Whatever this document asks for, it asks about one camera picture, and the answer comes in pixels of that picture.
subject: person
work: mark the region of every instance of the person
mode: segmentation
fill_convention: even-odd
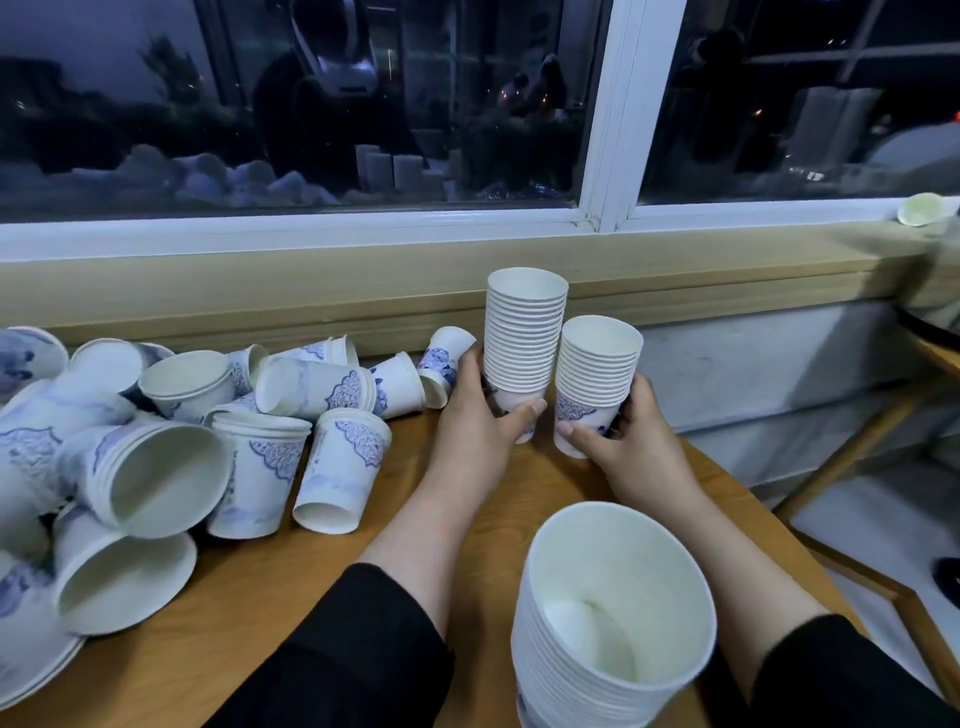
[[[363,0],[290,0],[292,50],[253,89],[253,118],[276,175],[335,195],[358,189],[356,144],[420,155],[403,105],[377,76]]]
[[[547,406],[532,400],[495,419],[480,362],[479,345],[461,359],[420,486],[207,728],[433,725],[453,674],[444,635],[461,543],[515,440]],[[571,423],[563,435],[604,470],[622,503],[663,523],[697,559],[755,725],[960,725],[712,503],[642,376],[620,429],[618,441]]]

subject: person's left hand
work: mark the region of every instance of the person's left hand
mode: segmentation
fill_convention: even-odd
[[[440,418],[428,475],[458,487],[479,489],[486,498],[500,484],[514,444],[546,409],[546,400],[529,400],[495,418],[481,384],[483,345],[460,358],[457,386]]]

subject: wooden trim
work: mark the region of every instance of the wooden trim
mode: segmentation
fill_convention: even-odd
[[[790,532],[825,569],[836,571],[893,603],[944,699],[960,710],[960,665],[917,593],[795,528],[790,528]]]
[[[0,325],[220,349],[343,332],[379,354],[443,324],[476,330],[497,268],[553,270],[571,314],[650,325],[889,296],[931,235],[857,223],[8,263]]]

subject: white tile floor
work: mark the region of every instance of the white tile floor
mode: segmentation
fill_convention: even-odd
[[[958,472],[931,460],[917,460],[839,482],[793,523],[916,591],[953,654],[960,658],[960,610],[940,594],[930,575],[936,559],[960,556]],[[875,642],[936,691],[890,603],[838,574],[831,576]]]

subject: window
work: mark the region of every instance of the window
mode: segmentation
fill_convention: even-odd
[[[603,9],[0,4],[0,222],[570,209]]]
[[[960,4],[688,0],[639,201],[956,195],[958,122]]]

